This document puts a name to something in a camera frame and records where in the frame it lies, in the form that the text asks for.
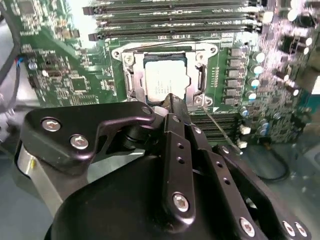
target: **black cable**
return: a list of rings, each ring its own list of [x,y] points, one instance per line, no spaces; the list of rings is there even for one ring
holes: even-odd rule
[[[0,114],[6,113],[8,110],[13,109],[15,107],[17,96],[18,96],[18,89],[20,86],[20,66],[19,64],[15,67],[15,81],[14,81],[14,87],[13,87],[13,93],[12,97],[9,100],[8,104],[0,106]]]
[[[267,178],[264,176],[260,176],[257,174],[257,176],[264,181],[265,183],[268,184],[275,184],[275,183],[279,183],[282,182],[284,180],[286,180],[288,177],[290,177],[290,168],[289,165],[287,164],[287,162],[284,160],[284,158],[282,156],[280,156],[273,148],[270,147],[269,144],[265,144],[264,145],[266,147],[266,149],[268,151],[270,151],[270,153],[272,153],[273,157],[279,162],[281,163],[281,165],[284,168],[284,173],[278,177],[274,177],[274,178]]]
[[[3,17],[6,21],[6,24],[8,25],[11,35],[12,35],[12,41],[13,41],[13,48],[8,56],[8,58],[5,60],[2,68],[0,69],[0,86],[3,84],[3,82],[6,79],[6,76],[8,75],[8,72],[11,69],[11,66],[14,64],[15,59],[17,58],[18,54],[20,53],[20,35],[19,32],[10,18],[9,14],[6,12],[3,4],[0,2],[0,13],[1,17]]]

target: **capacitor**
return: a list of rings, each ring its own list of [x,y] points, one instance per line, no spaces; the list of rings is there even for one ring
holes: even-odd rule
[[[280,78],[280,79],[282,79],[282,80],[284,80],[284,81],[288,81],[288,80],[289,80],[289,75],[286,74],[285,72],[277,71],[277,72],[275,73],[275,75],[276,75],[278,78]]]
[[[262,63],[266,59],[266,55],[263,52],[255,52],[252,56],[252,58],[257,63]]]
[[[253,91],[248,91],[245,95],[249,100],[255,100],[257,98],[257,94],[255,94]]]
[[[305,37],[301,36],[299,39],[299,43],[306,45],[307,47],[312,44],[312,38],[311,37]]]
[[[254,89],[256,89],[259,86],[259,80],[256,79],[255,77],[252,77],[248,80],[248,83],[251,87],[253,87]]]
[[[244,106],[240,109],[240,114],[242,117],[247,117],[249,115],[249,111],[247,110],[247,108]]]
[[[290,22],[293,22],[298,17],[298,12],[295,9],[291,10],[282,10],[280,12],[282,18],[288,19]]]
[[[37,65],[35,62],[30,62],[30,63],[28,64],[28,68],[29,68],[30,70],[37,70],[37,69],[38,69],[38,65]]]
[[[254,73],[255,75],[259,75],[259,74],[262,74],[264,72],[264,68],[260,65],[253,65],[251,68],[250,68],[250,71],[252,73]]]
[[[259,127],[259,128],[258,128],[258,132],[259,132],[259,135],[260,135],[260,136],[265,136],[265,135],[267,135],[268,130]]]
[[[271,23],[274,18],[274,12],[273,11],[263,11],[259,12],[257,19],[263,24]]]
[[[299,94],[299,89],[294,86],[285,86],[285,89],[292,94],[292,96],[297,96]]]
[[[273,115],[273,118],[275,120],[279,120],[281,118],[281,113],[280,112],[276,112],[274,115]]]
[[[314,18],[312,15],[299,15],[297,18],[293,21],[293,23],[301,28],[314,28],[316,26],[316,23],[314,21]]]

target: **white connector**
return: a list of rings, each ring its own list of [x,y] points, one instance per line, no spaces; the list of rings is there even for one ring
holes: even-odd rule
[[[248,146],[246,141],[241,141],[240,139],[236,141],[236,144],[240,149],[245,149]]]
[[[240,126],[240,132],[241,132],[242,135],[249,134],[251,132],[251,127],[241,125]]]

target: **chip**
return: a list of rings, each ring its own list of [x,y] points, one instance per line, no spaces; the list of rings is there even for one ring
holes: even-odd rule
[[[239,77],[239,70],[229,70],[228,71],[229,78],[237,78]]]
[[[238,68],[241,65],[241,59],[231,59],[229,61],[229,66],[233,68]]]
[[[83,78],[83,77],[72,78],[71,82],[72,82],[72,86],[73,86],[74,91],[86,91],[87,90],[85,78]]]
[[[224,104],[225,105],[234,105],[235,104],[235,99],[234,98],[225,98],[224,99]]]
[[[277,104],[280,101],[280,97],[275,96],[274,98],[272,98],[272,104]]]
[[[36,13],[34,9],[34,4],[30,0],[22,0],[19,1],[17,4],[20,9],[21,15],[32,15]]]
[[[232,57],[241,57],[242,56],[242,49],[241,48],[231,48],[230,55]]]
[[[227,86],[229,88],[236,88],[238,86],[238,80],[237,79],[228,80],[227,81]]]
[[[226,92],[225,92],[225,94],[227,95],[227,96],[235,96],[236,94],[237,94],[237,91],[235,90],[235,89],[227,89],[226,90]]]
[[[261,87],[265,87],[265,86],[267,86],[268,84],[269,84],[269,80],[267,80],[267,79],[263,79],[263,80],[260,81],[260,86],[261,86]]]

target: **dimm slot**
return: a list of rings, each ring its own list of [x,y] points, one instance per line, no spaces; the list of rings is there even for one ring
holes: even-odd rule
[[[98,33],[89,34],[90,41],[105,40],[109,38],[121,37],[143,37],[146,35],[178,35],[178,34],[200,34],[210,32],[237,33],[248,30],[246,24],[231,25],[209,25],[209,26],[182,26],[182,27],[157,27],[157,28],[137,28],[123,30],[106,30]]]

